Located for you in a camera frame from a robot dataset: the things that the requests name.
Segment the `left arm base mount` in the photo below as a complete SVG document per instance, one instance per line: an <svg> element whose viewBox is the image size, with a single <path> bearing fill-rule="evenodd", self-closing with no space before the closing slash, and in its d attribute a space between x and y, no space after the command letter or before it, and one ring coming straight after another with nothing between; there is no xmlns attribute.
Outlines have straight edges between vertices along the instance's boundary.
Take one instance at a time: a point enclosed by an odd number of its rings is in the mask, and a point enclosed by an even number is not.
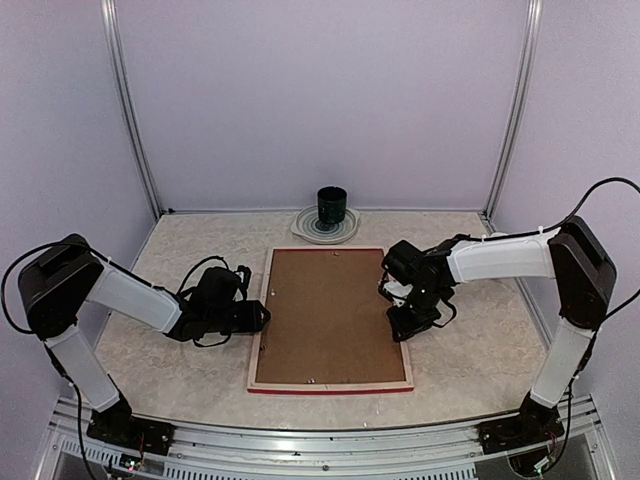
<svg viewBox="0 0 640 480"><path fill-rule="evenodd" d="M114 405L103 411L92 410L87 435L141 454L167 456L174 431L171 423L135 416L129 402L119 393Z"/></svg>

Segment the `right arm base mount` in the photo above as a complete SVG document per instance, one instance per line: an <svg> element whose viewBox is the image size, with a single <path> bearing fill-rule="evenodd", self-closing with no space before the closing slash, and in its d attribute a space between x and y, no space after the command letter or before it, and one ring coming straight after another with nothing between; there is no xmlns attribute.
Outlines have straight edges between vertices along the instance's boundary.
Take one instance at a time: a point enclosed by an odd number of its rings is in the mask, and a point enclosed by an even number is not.
<svg viewBox="0 0 640 480"><path fill-rule="evenodd" d="M516 475L533 479L541 478L561 458L569 425L564 426L557 406L544 406L528 392L515 415L481 422L477 431L485 455L541 444L540 448L508 456Z"/></svg>

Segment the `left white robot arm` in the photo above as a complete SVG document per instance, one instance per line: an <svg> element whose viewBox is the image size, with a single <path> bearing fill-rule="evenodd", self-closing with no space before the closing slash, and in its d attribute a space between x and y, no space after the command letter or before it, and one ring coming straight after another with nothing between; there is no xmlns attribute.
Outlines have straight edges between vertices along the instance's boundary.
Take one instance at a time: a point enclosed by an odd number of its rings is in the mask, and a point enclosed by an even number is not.
<svg viewBox="0 0 640 480"><path fill-rule="evenodd" d="M271 314L248 296L252 272L228 266L220 256L199 262L193 286L175 292L142 279L92 248L79 234L35 247L13 262L27 321L23 334L44 344L61 376L94 412L102 430L121 445L140 434L137 418L80 326L86 310L132 319L173 341L203 345L209 334L224 342L261 332Z"/></svg>

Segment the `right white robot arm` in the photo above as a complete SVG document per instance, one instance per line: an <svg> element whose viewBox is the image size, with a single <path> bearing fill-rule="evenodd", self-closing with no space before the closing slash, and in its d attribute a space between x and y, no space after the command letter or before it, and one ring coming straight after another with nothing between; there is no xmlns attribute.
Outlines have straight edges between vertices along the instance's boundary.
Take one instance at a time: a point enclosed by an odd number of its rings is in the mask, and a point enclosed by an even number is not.
<svg viewBox="0 0 640 480"><path fill-rule="evenodd" d="M534 231L475 237L457 234L427 249L407 240L390 247L382 262L379 294L395 341L442 328L442 307L457 314L457 287L489 280L529 279L554 286L557 321L547 353L513 419L511 433L535 442L551 424L559 401L587 363L617 281L617 268L583 218L573 215Z"/></svg>

